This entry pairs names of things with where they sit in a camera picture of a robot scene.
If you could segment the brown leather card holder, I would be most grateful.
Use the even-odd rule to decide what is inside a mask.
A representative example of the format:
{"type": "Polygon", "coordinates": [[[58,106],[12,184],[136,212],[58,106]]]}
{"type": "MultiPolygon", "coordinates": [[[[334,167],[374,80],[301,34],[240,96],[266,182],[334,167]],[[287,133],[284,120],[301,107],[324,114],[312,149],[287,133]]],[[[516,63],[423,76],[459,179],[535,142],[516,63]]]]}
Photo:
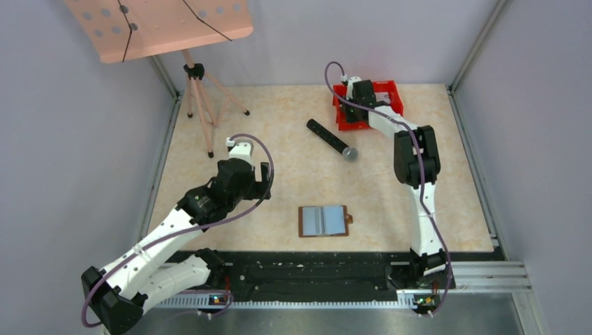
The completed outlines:
{"type": "Polygon", "coordinates": [[[304,206],[298,208],[298,236],[347,237],[353,216],[345,205],[304,206]]]}

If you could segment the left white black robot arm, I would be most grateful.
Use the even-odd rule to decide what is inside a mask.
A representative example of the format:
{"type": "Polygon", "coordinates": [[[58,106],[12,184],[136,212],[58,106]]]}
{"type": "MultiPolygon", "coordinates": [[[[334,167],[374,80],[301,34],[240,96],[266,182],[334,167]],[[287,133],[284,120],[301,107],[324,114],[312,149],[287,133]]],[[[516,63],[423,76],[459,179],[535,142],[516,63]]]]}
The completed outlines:
{"type": "Polygon", "coordinates": [[[245,158],[221,160],[217,168],[208,182],[188,190],[144,239],[107,265],[90,266],[82,273],[84,327],[125,334],[162,301],[188,288],[220,286],[223,261],[210,248],[166,269],[162,266],[208,229],[236,221],[270,199],[275,167],[271,158],[262,162],[260,181],[245,158]]]}

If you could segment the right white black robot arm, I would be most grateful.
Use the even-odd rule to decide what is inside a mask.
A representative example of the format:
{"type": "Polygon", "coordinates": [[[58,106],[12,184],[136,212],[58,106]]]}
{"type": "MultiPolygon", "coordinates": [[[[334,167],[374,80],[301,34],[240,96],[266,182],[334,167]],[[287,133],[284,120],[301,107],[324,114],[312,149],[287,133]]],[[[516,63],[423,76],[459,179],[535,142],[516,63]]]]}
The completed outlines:
{"type": "Polygon", "coordinates": [[[441,162],[435,130],[405,119],[388,102],[379,101],[371,80],[343,75],[344,112],[380,131],[393,142],[394,173],[411,198],[414,214],[408,279],[419,288],[445,280],[447,252],[438,232],[435,190],[441,162]]]}

